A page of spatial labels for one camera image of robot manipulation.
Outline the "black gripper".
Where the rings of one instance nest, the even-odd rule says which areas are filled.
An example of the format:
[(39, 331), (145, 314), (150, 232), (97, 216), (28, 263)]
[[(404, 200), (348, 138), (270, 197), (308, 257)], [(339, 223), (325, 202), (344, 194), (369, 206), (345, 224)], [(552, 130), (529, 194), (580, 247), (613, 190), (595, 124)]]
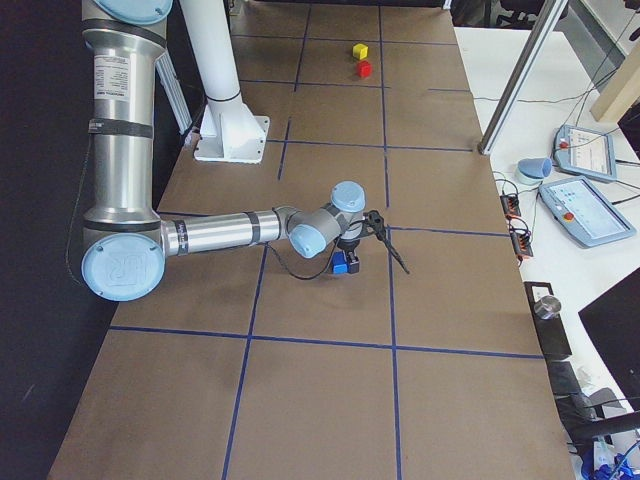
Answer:
[(337, 242), (337, 247), (347, 254), (347, 269), (349, 273), (358, 273), (360, 270), (360, 260), (355, 252), (358, 245), (358, 239), (341, 238)]

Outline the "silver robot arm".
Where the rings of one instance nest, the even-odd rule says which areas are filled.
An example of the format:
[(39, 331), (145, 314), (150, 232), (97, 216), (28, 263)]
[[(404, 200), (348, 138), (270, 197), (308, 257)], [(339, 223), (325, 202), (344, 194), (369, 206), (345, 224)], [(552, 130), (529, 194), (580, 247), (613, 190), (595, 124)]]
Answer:
[[(204, 87), (200, 161), (256, 164), (270, 121), (244, 103), (224, 5), (184, 1), (182, 15)], [(364, 189), (338, 183), (314, 212), (290, 206), (164, 221), (152, 205), (155, 75), (166, 57), (169, 1), (86, 1), (82, 29), (93, 53), (94, 115), (88, 124), (95, 203), (84, 216), (82, 277), (117, 302), (149, 294), (169, 257), (285, 239), (302, 257), (341, 249), (353, 270), (365, 236)]]

